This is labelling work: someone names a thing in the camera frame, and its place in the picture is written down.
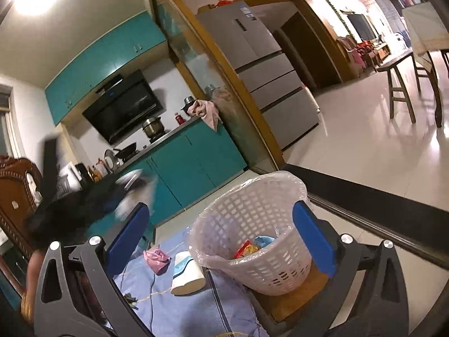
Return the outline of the white plastic trash basket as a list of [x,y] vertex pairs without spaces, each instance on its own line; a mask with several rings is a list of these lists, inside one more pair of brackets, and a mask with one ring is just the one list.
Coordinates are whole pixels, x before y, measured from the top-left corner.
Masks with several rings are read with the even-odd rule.
[[[189,228],[186,244],[196,263],[224,272],[246,287],[278,296],[308,277],[311,256],[292,220],[294,204],[308,200],[302,180],[287,171],[260,175],[218,197]],[[256,236],[275,240],[240,259],[234,254]]]

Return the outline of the teal kitchen cabinet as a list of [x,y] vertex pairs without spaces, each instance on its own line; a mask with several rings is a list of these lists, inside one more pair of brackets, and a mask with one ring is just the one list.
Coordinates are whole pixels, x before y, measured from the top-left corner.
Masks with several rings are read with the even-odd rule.
[[148,226],[148,234],[152,234],[153,227],[196,204],[246,167],[222,124],[213,131],[201,119],[190,119],[124,163],[118,173],[141,170],[156,178]]

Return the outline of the pink crumpled mask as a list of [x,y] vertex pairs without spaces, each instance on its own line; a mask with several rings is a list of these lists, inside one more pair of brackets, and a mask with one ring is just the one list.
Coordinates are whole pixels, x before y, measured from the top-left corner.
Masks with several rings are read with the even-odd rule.
[[170,264],[171,257],[158,247],[152,247],[149,250],[143,252],[143,257],[150,269],[159,275]]

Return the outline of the carved wooden chair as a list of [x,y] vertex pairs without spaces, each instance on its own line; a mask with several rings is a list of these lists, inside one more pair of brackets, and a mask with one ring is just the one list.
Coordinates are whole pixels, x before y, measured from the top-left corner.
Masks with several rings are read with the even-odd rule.
[[32,161],[1,156],[1,286],[10,284],[12,290],[7,294],[13,298],[25,292],[33,245],[24,222],[38,206],[36,191],[41,179]]

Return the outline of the light blue face mask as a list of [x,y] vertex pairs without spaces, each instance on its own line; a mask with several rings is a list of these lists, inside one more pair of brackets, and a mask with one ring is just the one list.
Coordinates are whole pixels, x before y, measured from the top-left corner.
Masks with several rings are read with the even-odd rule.
[[270,245],[274,240],[275,240],[275,238],[272,236],[260,235],[260,236],[256,236],[253,239],[252,245],[254,245],[255,247],[257,247],[260,250],[260,249],[263,249],[264,247],[267,247],[268,245]]

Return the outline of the red snack wrapper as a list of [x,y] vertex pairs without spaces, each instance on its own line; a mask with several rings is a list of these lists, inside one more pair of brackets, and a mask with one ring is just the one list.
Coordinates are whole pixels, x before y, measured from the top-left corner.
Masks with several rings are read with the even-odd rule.
[[250,240],[246,240],[240,249],[234,254],[234,259],[244,258],[259,250],[259,247],[253,244]]

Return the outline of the white blue paper cup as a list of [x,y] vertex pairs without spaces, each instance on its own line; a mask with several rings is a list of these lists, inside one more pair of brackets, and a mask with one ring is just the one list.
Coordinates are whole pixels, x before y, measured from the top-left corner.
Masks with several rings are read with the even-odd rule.
[[202,268],[199,267],[189,251],[175,255],[171,294],[184,296],[196,293],[206,285]]

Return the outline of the black wok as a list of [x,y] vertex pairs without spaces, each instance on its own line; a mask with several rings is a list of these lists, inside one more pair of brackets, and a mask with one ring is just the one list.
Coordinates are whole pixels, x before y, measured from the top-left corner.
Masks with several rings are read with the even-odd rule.
[[126,158],[129,158],[130,156],[134,155],[134,153],[137,150],[137,144],[131,143],[130,145],[127,145],[123,149],[114,148],[114,151],[116,152],[116,157],[120,160],[124,160]]

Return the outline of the black range hood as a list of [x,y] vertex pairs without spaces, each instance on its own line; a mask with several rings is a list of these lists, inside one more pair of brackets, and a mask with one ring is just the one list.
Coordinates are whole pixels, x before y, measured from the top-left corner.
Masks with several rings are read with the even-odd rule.
[[162,109],[142,71],[136,70],[107,90],[82,115],[113,145]]

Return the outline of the steel cooking pot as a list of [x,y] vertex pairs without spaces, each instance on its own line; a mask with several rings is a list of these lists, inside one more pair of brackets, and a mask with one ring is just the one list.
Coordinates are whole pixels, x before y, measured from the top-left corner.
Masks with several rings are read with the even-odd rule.
[[146,119],[142,125],[142,130],[144,134],[148,137],[150,141],[157,140],[162,135],[165,134],[165,127],[161,122],[160,117],[150,117]]

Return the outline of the red bottle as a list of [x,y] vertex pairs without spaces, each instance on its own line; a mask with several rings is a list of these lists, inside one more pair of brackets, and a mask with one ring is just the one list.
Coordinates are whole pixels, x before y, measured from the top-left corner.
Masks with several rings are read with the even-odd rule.
[[183,125],[186,122],[186,120],[179,113],[175,113],[175,120],[177,121],[177,123],[180,126]]

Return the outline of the pink hanging towel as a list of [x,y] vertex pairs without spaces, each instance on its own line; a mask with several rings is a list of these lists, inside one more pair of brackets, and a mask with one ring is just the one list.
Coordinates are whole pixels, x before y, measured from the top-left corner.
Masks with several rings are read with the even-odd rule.
[[217,107],[212,101],[195,100],[187,109],[191,117],[199,117],[214,132],[218,131],[221,122]]

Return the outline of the silver refrigerator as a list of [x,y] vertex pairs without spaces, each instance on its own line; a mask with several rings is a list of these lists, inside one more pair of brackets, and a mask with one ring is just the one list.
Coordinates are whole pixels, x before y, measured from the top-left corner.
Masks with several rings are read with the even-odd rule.
[[196,15],[243,81],[279,147],[319,124],[317,103],[272,32],[245,2]]

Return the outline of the wooden stool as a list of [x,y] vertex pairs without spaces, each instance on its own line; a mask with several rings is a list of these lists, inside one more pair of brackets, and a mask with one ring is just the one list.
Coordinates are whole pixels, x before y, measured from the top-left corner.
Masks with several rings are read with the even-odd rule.
[[397,57],[379,66],[377,68],[377,72],[387,73],[388,106],[389,106],[390,119],[393,119],[395,117],[395,103],[396,102],[405,103],[408,109],[411,123],[415,124],[416,114],[405,81],[399,70],[399,64],[404,62],[408,58],[412,59],[416,85],[419,95],[421,95],[420,79],[429,78],[429,73],[425,70],[425,68],[421,64],[416,63],[416,59],[413,55],[413,50],[411,48],[405,50]]

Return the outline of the teal upper cabinet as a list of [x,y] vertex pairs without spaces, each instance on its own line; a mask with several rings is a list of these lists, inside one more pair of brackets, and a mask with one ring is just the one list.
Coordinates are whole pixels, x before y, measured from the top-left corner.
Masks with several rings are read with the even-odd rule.
[[94,41],[48,84],[47,104],[54,124],[96,86],[141,54],[165,43],[148,12],[141,12]]

